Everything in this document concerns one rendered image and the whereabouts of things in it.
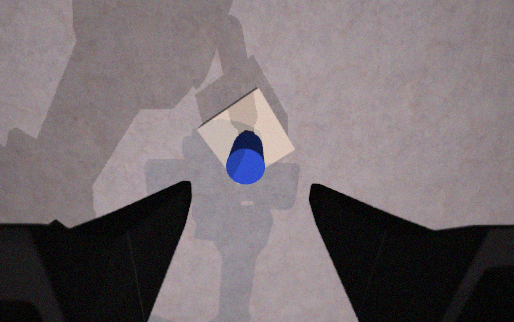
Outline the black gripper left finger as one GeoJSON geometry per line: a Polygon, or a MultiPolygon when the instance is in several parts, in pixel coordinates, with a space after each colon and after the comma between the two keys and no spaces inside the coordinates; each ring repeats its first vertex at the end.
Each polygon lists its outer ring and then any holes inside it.
{"type": "Polygon", "coordinates": [[[43,322],[147,322],[191,200],[181,181],[71,228],[0,223],[0,301],[43,322]]]}

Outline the beige square block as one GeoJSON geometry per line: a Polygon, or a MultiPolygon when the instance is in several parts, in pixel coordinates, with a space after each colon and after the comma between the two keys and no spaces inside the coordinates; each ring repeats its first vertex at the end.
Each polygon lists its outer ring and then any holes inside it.
{"type": "Polygon", "coordinates": [[[202,123],[197,131],[226,168],[234,140],[245,132],[262,141],[265,168],[295,148],[259,88],[202,123]]]}

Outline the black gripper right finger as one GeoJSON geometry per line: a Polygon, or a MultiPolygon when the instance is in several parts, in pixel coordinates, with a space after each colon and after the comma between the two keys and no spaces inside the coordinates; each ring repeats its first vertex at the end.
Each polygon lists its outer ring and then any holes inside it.
{"type": "Polygon", "coordinates": [[[321,184],[309,203],[359,322],[455,322],[487,269],[514,266],[514,225],[433,230],[321,184]]]}

